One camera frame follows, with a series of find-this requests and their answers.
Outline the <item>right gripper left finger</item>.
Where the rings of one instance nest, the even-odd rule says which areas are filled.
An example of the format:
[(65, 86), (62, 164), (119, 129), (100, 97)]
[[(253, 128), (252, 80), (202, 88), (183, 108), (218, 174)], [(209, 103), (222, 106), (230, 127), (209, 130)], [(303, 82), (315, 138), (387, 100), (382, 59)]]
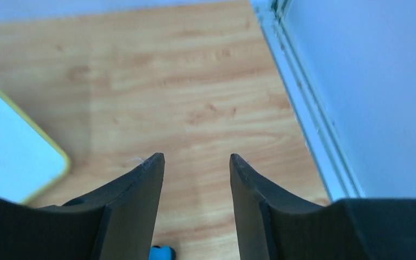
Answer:
[(61, 206), (0, 199), (0, 259), (147, 259), (164, 170), (155, 153)]

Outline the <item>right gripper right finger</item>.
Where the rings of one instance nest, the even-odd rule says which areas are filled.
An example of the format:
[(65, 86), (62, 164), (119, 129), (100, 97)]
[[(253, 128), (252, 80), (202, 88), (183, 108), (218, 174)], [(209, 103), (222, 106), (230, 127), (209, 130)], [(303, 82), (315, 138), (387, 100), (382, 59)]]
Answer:
[(416, 259), (416, 199), (320, 206), (230, 157), (241, 259)]

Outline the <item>blue whiteboard eraser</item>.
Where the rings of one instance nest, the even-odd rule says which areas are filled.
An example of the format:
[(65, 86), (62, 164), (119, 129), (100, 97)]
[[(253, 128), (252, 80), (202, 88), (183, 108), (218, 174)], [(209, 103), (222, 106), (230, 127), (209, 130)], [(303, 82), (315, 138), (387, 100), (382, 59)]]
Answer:
[(176, 260), (176, 252), (170, 246), (152, 246), (148, 260)]

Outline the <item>yellow framed whiteboard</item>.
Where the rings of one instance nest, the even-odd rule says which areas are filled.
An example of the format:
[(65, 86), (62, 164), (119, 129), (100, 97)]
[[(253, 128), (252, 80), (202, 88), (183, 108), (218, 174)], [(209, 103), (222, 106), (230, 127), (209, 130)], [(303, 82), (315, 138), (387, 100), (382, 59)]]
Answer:
[(0, 198), (27, 204), (71, 165), (67, 153), (0, 90)]

